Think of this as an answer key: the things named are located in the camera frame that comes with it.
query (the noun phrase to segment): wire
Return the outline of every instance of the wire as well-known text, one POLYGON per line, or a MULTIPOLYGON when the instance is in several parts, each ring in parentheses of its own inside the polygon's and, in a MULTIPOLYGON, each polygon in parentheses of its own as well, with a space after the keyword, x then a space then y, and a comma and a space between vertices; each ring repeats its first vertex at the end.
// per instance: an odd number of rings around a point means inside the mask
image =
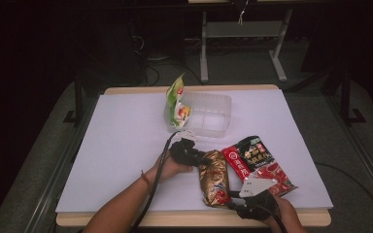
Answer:
POLYGON ((162 154, 159 156, 159 165, 158 165, 158 170, 156 172, 156 177, 155 177, 155 180, 153 182, 153 189, 151 190, 151 194, 150 194, 150 198, 148 199, 148 202, 146 204, 146 206, 144 207, 144 210, 142 211, 142 213, 139 215, 138 219, 135 221, 135 223, 132 225, 132 229, 131 229, 131 232, 135 232, 135 230, 138 228, 139 226, 139 223, 141 223, 142 219, 144 218, 145 214, 147 213, 148 211, 148 208, 150 207, 151 205, 151 202, 153 201, 153 197, 155 195, 155 192, 156 192, 156 188, 158 186, 158 182, 159 182, 159 178, 160 178, 160 175, 162 173, 162 168, 163 168, 163 165, 166 161, 166 153, 169 149, 169 145, 171 144, 171 140, 172 138, 177 134, 178 132, 175 132, 171 135, 171 137, 169 137, 169 139, 166 141, 166 144, 165 144, 165 147, 162 151, 162 154))
POLYGON ((282 233, 288 233, 286 227, 283 224, 283 222, 281 221, 281 219, 277 215, 275 215, 270 210, 268 210, 268 209, 266 209, 262 206, 259 206, 259 205, 254 205, 254 206, 256 208, 262 209, 263 211, 267 212, 270 216, 272 216, 275 219, 275 221, 278 223, 278 226, 280 226, 280 229, 281 229, 282 233))
POLYGON ((154 58, 149 57, 148 61, 149 62, 161 62, 161 61, 168 60, 170 58, 171 58, 170 56, 160 56, 160 57, 154 57, 154 58))
POLYGON ((145 85, 148 85, 148 86, 156 85, 158 83, 158 81, 159 81, 159 78, 160 78, 159 72, 156 69, 154 69, 153 67, 151 67, 151 66, 146 66, 145 68, 151 69, 151 70, 153 70, 156 73, 156 79, 155 79, 155 81, 153 83, 150 83, 148 75, 146 75, 145 85))
POLYGON ((51 225, 50 225, 50 228, 48 228, 47 230, 47 233, 49 233, 51 230, 52 230, 52 233, 55 233, 56 232, 56 218, 53 219, 51 225))
POLYGON ((145 45, 145 41, 144 41, 144 38, 140 37, 140 36, 132 36, 132 39, 135 39, 135 42, 137 40, 140 40, 141 41, 141 46, 139 46, 138 49, 136 49, 137 51, 139 50, 142 50, 144 48, 144 45, 145 45))
POLYGON ((240 50, 241 46, 231 42, 231 38, 217 38, 207 42, 208 56, 225 56, 240 50))
POLYGON ((245 10, 247 9, 247 6, 248 6, 248 1, 245 3, 245 7, 244 9, 242 10, 241 14, 239 15, 239 19, 238 19, 238 24, 242 25, 243 23, 243 17, 244 17, 244 13, 245 13, 245 10))
POLYGON ((186 53, 191 53, 193 51, 197 51, 201 48, 201 39, 199 38, 191 38, 191 39, 185 39, 186 42, 186 53))
POLYGON ((187 67, 186 65, 183 65, 183 64, 176 64, 176 63, 170 63, 170 64, 154 64, 154 66, 181 66, 187 70, 189 70, 191 72, 191 74, 198 80, 199 84, 203 85, 204 83, 201 82, 201 80, 199 79, 199 77, 195 74, 195 72, 193 72, 189 67, 187 67))
POLYGON ((344 174, 344 176, 350 178, 351 180, 353 180, 353 182, 355 182, 356 184, 358 184, 358 186, 361 187, 362 190, 364 190, 365 193, 369 196, 369 198, 371 198, 371 200, 373 201, 373 195, 371 194, 371 192, 364 185, 362 185, 357 179, 355 179, 353 176, 351 176, 350 174, 344 172, 343 170, 341 170, 341 169, 339 169, 337 167, 329 165, 329 164, 320 163, 320 162, 315 162, 315 164, 319 165, 319 166, 322 166, 322 167, 331 168, 331 169, 333 169, 335 171, 338 171, 338 172, 344 174))

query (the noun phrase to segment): chip bag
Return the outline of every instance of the chip bag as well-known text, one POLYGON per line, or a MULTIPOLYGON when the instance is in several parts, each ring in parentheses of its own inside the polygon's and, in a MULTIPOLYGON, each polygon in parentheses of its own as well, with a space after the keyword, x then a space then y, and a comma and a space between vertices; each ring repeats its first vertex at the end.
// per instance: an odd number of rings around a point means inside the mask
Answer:
POLYGON ((271 194, 282 196, 296 188, 258 136, 248 137, 221 152, 242 182, 255 172, 257 178, 276 181, 269 188, 271 194))
POLYGON ((172 126, 183 127, 190 115, 190 106, 182 103, 184 97, 183 75, 179 76, 166 91, 166 103, 169 106, 172 126))
POLYGON ((218 150, 208 151, 203 157, 212 161, 198 166, 204 203, 209 207, 226 208, 225 204, 231 201, 226 160, 218 150))

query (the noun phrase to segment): dark background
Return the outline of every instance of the dark background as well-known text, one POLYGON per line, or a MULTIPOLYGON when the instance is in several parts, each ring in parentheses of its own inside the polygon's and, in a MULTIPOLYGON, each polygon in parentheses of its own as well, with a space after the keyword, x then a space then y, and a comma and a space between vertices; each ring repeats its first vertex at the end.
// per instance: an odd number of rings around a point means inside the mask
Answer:
MULTIPOLYGON (((135 85, 143 79, 143 57, 132 52, 119 55, 132 50, 131 30, 146 36, 149 50, 174 45, 169 52, 180 59, 183 51, 176 49, 181 48, 178 44, 184 37, 200 34, 200 13, 195 11, 165 17, 143 12, 142 20, 128 24, 133 13, 100 16, 71 6, 0 0, 0 205, 58 97, 78 72, 88 93, 109 85, 135 85), (104 27, 115 24, 120 28, 115 32, 104 27), (174 30, 168 34, 163 28, 174 30), (129 45, 128 50, 114 47, 114 33, 121 45, 129 45), (105 52, 105 47, 116 50, 105 52), (121 64, 108 65, 116 57, 121 64)), ((281 13, 274 10, 268 16, 281 13)), ((212 16, 220 14, 224 12, 214 11, 212 16)), ((295 8, 288 39, 301 38, 311 41, 305 71, 320 71, 345 58, 353 80, 373 99, 373 4, 295 8)))

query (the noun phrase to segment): black cable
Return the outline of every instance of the black cable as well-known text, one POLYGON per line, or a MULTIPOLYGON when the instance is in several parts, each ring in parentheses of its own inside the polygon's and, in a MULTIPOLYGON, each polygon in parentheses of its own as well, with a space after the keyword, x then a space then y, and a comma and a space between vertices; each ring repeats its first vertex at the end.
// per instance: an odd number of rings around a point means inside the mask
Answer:
POLYGON ((270 210, 268 210, 268 209, 266 209, 262 206, 255 205, 255 207, 259 208, 259 209, 262 209, 263 211, 267 212, 271 217, 273 217, 275 219, 275 221, 278 223, 278 226, 280 227, 282 233, 288 233, 286 227, 283 224, 283 222, 281 221, 281 219, 277 215, 275 215, 270 210))
POLYGON ((158 182, 159 182, 159 178, 160 178, 160 175, 162 173, 162 168, 163 168, 163 165, 166 161, 165 157, 166 157, 166 152, 168 151, 169 149, 169 145, 171 144, 171 140, 172 138, 177 134, 178 132, 175 132, 171 135, 171 137, 169 137, 169 139, 166 141, 166 144, 165 144, 165 147, 162 151, 162 154, 159 156, 159 165, 158 165, 158 170, 156 171, 156 176, 155 176, 155 180, 153 181, 153 189, 151 190, 151 193, 150 193, 150 198, 148 199, 148 202, 146 204, 146 206, 144 207, 144 210, 142 211, 142 213, 138 216, 138 219, 135 221, 135 223, 132 225, 132 229, 131 229, 131 232, 135 232, 135 230, 138 228, 139 224, 141 223, 142 219, 144 218, 145 214, 147 213, 148 211, 148 208, 150 207, 151 205, 151 202, 153 201, 153 197, 155 195, 155 192, 156 192, 156 188, 158 186, 158 182))
POLYGON ((196 43, 194 45, 186 47, 186 49, 185 49, 186 54, 192 53, 193 51, 198 51, 199 49, 201 49, 201 46, 202 46, 201 39, 186 40, 186 43, 190 43, 190 41, 196 41, 196 43))
POLYGON ((193 72, 189 67, 183 64, 175 64, 175 63, 170 63, 170 64, 154 64, 154 66, 181 66, 191 72, 191 74, 198 80, 199 84, 204 85, 203 82, 201 82, 201 79, 193 72))
POLYGON ((239 52, 241 50, 241 46, 231 42, 230 39, 225 41, 224 38, 213 40, 207 43, 207 55, 208 56, 225 56, 232 53, 239 52))
POLYGON ((353 182, 355 182, 356 184, 358 184, 359 187, 362 188, 362 190, 365 191, 365 193, 369 196, 369 198, 373 201, 373 195, 371 194, 371 192, 364 186, 362 185, 359 181, 357 181, 353 176, 351 176, 350 174, 344 172, 343 170, 337 168, 337 167, 334 167, 332 165, 328 165, 328 164, 325 164, 325 163, 320 163, 320 162, 315 162, 316 165, 320 165, 322 167, 327 167, 327 168, 331 168, 331 169, 334 169, 335 171, 338 171, 342 174, 344 174, 344 176, 350 178, 351 180, 353 180, 353 182))
POLYGON ((49 233, 52 230, 52 233, 56 232, 56 218, 53 219, 50 228, 48 228, 47 233, 49 233))
POLYGON ((151 67, 151 66, 146 66, 145 68, 151 69, 154 72, 156 72, 156 79, 155 79, 155 81, 153 83, 150 83, 148 75, 146 75, 145 85, 148 85, 148 86, 154 86, 154 85, 156 85, 158 83, 158 81, 159 81, 159 78, 160 78, 159 72, 156 69, 154 69, 153 67, 151 67))

